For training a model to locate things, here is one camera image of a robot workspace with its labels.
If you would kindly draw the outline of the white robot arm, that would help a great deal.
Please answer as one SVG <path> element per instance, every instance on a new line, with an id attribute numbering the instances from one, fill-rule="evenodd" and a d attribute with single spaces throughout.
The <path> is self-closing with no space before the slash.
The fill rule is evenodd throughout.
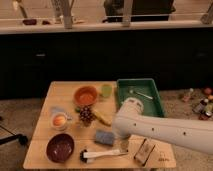
<path id="1" fill-rule="evenodd" d="M 112 127 L 122 139 L 131 135 L 153 138 L 213 155 L 213 121 L 145 116 L 143 103 L 127 98 L 115 114 Z"/>

